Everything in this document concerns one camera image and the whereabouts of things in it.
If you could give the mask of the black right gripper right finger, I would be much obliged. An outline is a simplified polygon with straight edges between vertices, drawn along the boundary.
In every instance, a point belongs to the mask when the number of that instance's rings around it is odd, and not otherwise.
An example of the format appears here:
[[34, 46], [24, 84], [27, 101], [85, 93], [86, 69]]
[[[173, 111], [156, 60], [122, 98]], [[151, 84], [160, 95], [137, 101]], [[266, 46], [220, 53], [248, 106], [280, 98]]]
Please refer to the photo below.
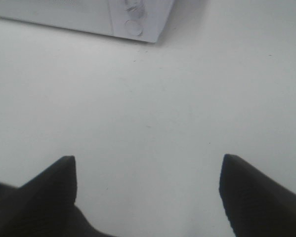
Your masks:
[[296, 194], [241, 157], [223, 158], [219, 194], [237, 237], [296, 237]]

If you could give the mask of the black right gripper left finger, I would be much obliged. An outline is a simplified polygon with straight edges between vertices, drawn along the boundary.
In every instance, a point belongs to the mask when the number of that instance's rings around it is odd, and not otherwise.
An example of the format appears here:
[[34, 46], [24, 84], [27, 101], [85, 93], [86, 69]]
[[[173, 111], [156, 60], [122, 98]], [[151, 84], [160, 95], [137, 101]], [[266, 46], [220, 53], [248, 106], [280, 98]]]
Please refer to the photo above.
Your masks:
[[64, 156], [21, 187], [0, 182], [0, 237], [106, 237], [75, 205], [74, 156]]

